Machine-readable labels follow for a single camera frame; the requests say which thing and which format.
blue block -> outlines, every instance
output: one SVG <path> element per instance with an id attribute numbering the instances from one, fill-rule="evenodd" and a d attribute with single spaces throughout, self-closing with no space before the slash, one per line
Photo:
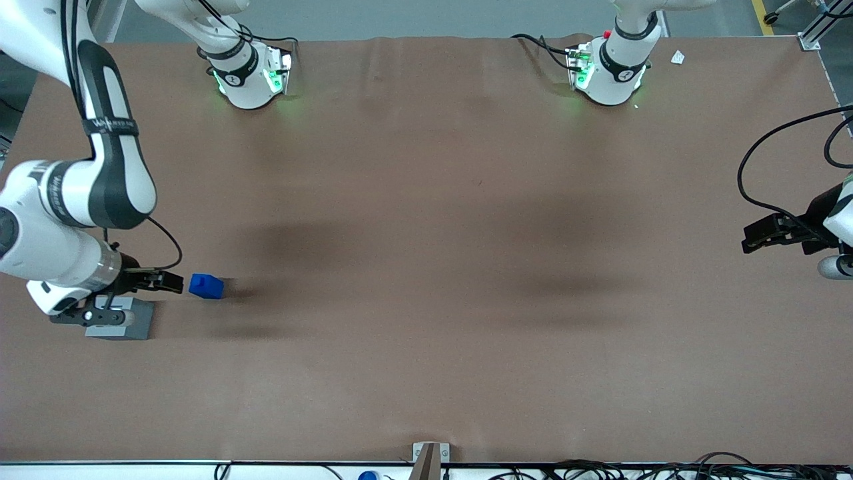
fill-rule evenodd
<path id="1" fill-rule="evenodd" d="M 209 273 L 193 273 L 189 280 L 189 293 L 201 298 L 219 300 L 225 290 L 225 282 Z"/>

robotic arm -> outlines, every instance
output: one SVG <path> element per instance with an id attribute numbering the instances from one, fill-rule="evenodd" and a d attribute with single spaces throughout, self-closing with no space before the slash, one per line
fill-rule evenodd
<path id="1" fill-rule="evenodd" d="M 136 0 L 136 4 L 199 45 L 213 66 L 219 91 L 237 108 L 263 107 L 287 89 L 290 53 L 259 42 L 228 16 L 245 10 L 249 0 Z"/>
<path id="2" fill-rule="evenodd" d="M 572 87 L 593 102 L 619 105 L 640 88 L 646 61 L 661 35 L 657 10 L 696 10 L 716 0 L 610 0 L 616 25 L 608 37 L 594 38 L 569 53 Z"/>
<path id="3" fill-rule="evenodd" d="M 29 280 L 32 299 L 48 315 L 98 293 L 180 293 L 180 277 L 141 269 L 81 230 L 133 228 L 157 202 L 119 69 L 95 42 L 85 7 L 0 0 L 0 49 L 72 88 L 92 148 L 91 158 L 25 161 L 9 174 L 0 192 L 0 272 Z"/>

